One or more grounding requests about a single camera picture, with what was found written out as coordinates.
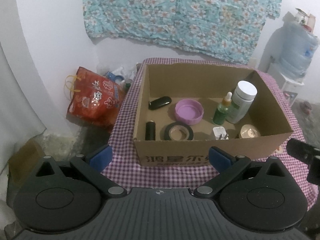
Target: black tape roll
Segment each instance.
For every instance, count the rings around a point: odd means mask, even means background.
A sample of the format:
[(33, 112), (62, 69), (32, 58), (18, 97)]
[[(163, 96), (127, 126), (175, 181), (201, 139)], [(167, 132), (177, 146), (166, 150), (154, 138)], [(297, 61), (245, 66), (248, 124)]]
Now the black tape roll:
[(164, 140), (174, 141), (171, 137), (171, 133), (175, 130), (180, 130), (186, 134), (186, 138), (179, 141), (192, 141), (193, 139), (193, 130), (191, 127), (183, 122), (173, 122), (169, 124), (164, 130)]

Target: metal screw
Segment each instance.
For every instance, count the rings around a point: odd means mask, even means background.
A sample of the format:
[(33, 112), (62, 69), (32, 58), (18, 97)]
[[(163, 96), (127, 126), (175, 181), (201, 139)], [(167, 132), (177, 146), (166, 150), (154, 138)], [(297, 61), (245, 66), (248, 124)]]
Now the metal screw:
[(111, 187), (110, 189), (108, 189), (108, 192), (112, 195), (119, 195), (124, 192), (124, 189), (121, 187)]
[(197, 188), (197, 191), (200, 194), (210, 194), (212, 192), (212, 188), (208, 186), (200, 186), (199, 188)]

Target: purple lid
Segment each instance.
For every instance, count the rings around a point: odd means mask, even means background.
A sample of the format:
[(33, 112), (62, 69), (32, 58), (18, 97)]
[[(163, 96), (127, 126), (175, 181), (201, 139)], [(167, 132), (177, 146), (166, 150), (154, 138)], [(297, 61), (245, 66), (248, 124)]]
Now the purple lid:
[(187, 125), (197, 124), (203, 117), (202, 105), (192, 99), (180, 100), (175, 107), (175, 116), (177, 121), (184, 122)]

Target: white pill bottle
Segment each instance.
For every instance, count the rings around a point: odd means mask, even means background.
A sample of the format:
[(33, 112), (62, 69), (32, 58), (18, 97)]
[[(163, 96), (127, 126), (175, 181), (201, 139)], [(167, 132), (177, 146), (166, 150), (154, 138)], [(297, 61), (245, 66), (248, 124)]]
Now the white pill bottle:
[(250, 82), (239, 81), (231, 98), (232, 102), (226, 118), (227, 121), (231, 123), (239, 122), (248, 112), (257, 92), (256, 87)]

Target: green dropper bottle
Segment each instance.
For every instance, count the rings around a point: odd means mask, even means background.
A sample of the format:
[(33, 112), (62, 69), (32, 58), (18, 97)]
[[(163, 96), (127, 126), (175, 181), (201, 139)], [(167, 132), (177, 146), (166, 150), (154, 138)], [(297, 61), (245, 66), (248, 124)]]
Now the green dropper bottle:
[(212, 119), (216, 125), (223, 125), (229, 112), (229, 106), (231, 105), (231, 97), (232, 97), (232, 93), (228, 92), (228, 94), (222, 100), (222, 102), (218, 104), (217, 110), (214, 113), (214, 116)]

